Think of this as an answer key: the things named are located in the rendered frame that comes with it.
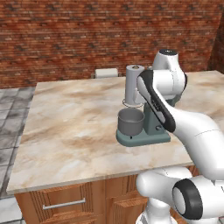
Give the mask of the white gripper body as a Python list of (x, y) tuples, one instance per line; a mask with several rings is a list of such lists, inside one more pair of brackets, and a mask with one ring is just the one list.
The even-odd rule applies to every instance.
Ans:
[(134, 102), (135, 104), (145, 103), (145, 99), (142, 97), (142, 95), (140, 94), (137, 88), (135, 88), (135, 92), (134, 92)]

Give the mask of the wooden cupboard door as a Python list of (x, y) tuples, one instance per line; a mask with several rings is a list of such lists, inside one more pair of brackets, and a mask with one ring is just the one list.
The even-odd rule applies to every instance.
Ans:
[(106, 224), (136, 224), (148, 199), (136, 187), (137, 175), (106, 180)]

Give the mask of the grey metal mixer bowl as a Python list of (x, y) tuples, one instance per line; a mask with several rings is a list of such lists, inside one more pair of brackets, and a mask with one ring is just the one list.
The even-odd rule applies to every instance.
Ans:
[(136, 108), (123, 108), (118, 113), (118, 130), (126, 136), (136, 136), (144, 126), (144, 113)]

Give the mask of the teal stand mixer base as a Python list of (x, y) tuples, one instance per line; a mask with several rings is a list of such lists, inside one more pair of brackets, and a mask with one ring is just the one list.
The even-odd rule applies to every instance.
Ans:
[(141, 133), (136, 136), (126, 136), (117, 129), (116, 140), (127, 147), (170, 142), (170, 135), (156, 118), (148, 103), (144, 104), (142, 112), (144, 113), (144, 120)]

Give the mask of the wooden drawer front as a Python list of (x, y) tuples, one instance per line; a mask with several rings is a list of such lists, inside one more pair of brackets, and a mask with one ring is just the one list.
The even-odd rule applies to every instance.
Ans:
[[(105, 215), (105, 181), (88, 182), (77, 185), (54, 187), (15, 195), (26, 224), (40, 224), (55, 214), (66, 212), (90, 212)], [(44, 210), (43, 205), (50, 206), (76, 200), (86, 199), (79, 205), (64, 206)]]
[(40, 224), (106, 224), (104, 214), (90, 212), (66, 212), (55, 214)]

